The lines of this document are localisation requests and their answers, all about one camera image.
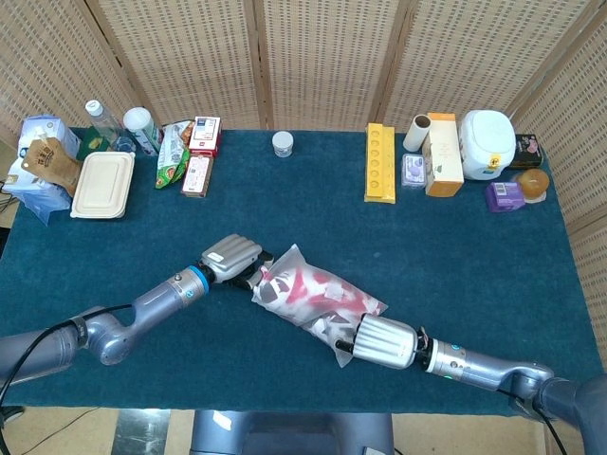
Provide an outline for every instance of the yellow egg tray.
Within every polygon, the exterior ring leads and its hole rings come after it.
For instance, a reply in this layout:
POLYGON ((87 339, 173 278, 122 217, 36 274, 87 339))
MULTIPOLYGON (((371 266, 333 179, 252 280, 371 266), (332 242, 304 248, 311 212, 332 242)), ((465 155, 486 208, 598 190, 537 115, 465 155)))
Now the yellow egg tray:
POLYGON ((364 202, 395 204, 395 182, 395 129, 369 123, 364 202))

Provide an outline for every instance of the woven room divider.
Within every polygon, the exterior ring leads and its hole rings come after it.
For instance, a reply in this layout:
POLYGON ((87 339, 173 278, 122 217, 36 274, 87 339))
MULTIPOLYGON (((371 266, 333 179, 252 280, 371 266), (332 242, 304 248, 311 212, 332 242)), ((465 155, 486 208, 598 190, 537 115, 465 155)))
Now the woven room divider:
POLYGON ((422 0, 384 121, 406 130, 428 111, 505 111, 586 0, 422 0))
POLYGON ((226 128, 265 127, 258 111, 246 2, 88 3, 114 49, 128 61, 160 123, 214 115, 222 117, 226 128))
POLYGON ((0 139, 16 147, 27 116, 87 125, 87 100, 116 112, 140 105, 80 0, 0 2, 0 139))
POLYGON ((530 107, 515 116, 550 158, 584 296, 607 367, 607 11, 530 107))

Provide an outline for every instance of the black cable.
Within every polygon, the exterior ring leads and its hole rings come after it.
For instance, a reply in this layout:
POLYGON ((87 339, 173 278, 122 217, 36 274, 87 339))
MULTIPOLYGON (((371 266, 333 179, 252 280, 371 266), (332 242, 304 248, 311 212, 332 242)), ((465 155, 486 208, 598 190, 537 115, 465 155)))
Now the black cable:
MULTIPOLYGON (((93 311, 91 313, 83 315, 82 318, 84 320, 88 320, 88 319, 94 318, 95 316, 98 316, 98 315, 102 315, 105 313, 111 313, 113 311, 124 310, 124 309, 130 308, 130 307, 131 307, 130 304, 110 306, 108 308, 102 308, 101 310, 93 311)), ((73 324, 74 324, 74 322, 72 322, 71 320, 65 320, 63 322, 60 322, 59 324, 53 325, 52 327, 49 327, 46 330, 44 330, 40 335, 38 335, 36 337, 36 339, 34 339, 31 342, 31 344, 23 352, 21 357, 19 357, 19 360, 17 360, 17 362, 14 364, 14 366, 12 367, 12 370, 10 370, 9 375, 7 376, 7 379, 5 380, 5 383, 2 386, 2 389, 0 389, 0 407, 2 407, 2 403, 4 402, 4 399, 7 395, 7 391, 9 390, 10 384, 12 383, 15 376, 19 373, 19 370, 21 369, 23 364, 26 362, 26 360, 28 359, 28 357, 32 353, 32 351, 36 348, 36 346, 38 346, 43 339, 48 337, 53 332, 63 329, 64 327, 69 327, 70 325, 73 325, 73 324)), ((7 447, 6 441, 4 440, 4 434, 2 433, 2 430, 0 430, 0 451, 2 452, 3 455, 10 455, 10 451, 9 451, 9 448, 7 447)))
MULTIPOLYGON (((514 398, 515 400, 519 400, 519 401, 523 402, 523 399, 520 396, 516 395, 515 393, 512 393, 511 391, 505 391, 502 389, 498 389, 497 391, 499 393, 503 393, 504 395, 509 396, 510 398, 514 398)), ((548 419, 548 417, 546 417, 546 415, 542 412, 541 409, 539 409, 537 406, 535 406, 535 403, 533 404, 533 410, 535 410, 538 413, 538 415, 540 417, 542 417, 543 422, 548 426, 548 429, 552 433, 552 437, 554 438, 554 441, 557 443, 557 446, 559 446, 559 449, 561 450, 562 455, 567 455, 567 450, 565 450, 565 446, 562 444, 561 438, 559 437, 559 434, 552 426, 550 419, 548 419)))
POLYGON ((535 410, 538 414, 540 414, 540 417, 543 418, 543 421, 546 423, 546 425, 548 426, 548 429, 552 433, 552 437, 554 438, 554 441, 557 443, 557 446, 559 446, 559 449, 561 450, 562 455, 567 455, 567 450, 565 450, 565 446, 562 444, 561 438, 559 437, 559 434, 552 426, 550 419, 548 419, 548 417, 546 417, 546 414, 544 414, 541 409, 537 408, 535 406, 535 404, 533 405, 533 410, 535 410))
POLYGON ((8 196, 8 197, 5 197, 4 199, 0 200, 0 213, 4 213, 4 211, 11 204, 14 204, 15 202, 18 201, 18 199, 16 197, 14 197, 12 194, 10 194, 9 192, 2 191, 2 189, 4 188, 4 185, 5 185, 5 181, 0 180, 0 194, 2 194, 3 196, 8 196))

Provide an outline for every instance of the blue ring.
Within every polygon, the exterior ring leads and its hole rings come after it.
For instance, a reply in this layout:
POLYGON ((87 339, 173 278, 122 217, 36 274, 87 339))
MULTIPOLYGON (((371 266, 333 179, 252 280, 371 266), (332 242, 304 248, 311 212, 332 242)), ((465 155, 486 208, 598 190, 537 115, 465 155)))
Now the blue ring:
POLYGON ((200 281, 202 281, 202 285, 205 288, 205 295, 209 294, 209 282, 207 281, 207 277, 205 277, 205 274, 202 273, 200 270, 198 270, 196 267, 194 267, 193 265, 189 265, 188 268, 196 274, 196 276, 200 279, 200 281))

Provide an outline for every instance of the purple package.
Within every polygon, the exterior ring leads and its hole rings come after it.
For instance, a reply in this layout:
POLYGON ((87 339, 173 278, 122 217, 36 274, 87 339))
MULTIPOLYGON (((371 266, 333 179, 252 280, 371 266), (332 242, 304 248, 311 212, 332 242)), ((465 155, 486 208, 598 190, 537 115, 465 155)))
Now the purple package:
POLYGON ((489 211, 513 211, 524 206, 523 189, 518 182, 494 182, 485 190, 489 211))
POLYGON ((426 168, 422 155, 405 154, 402 156, 400 184, 403 187, 426 186, 426 168))

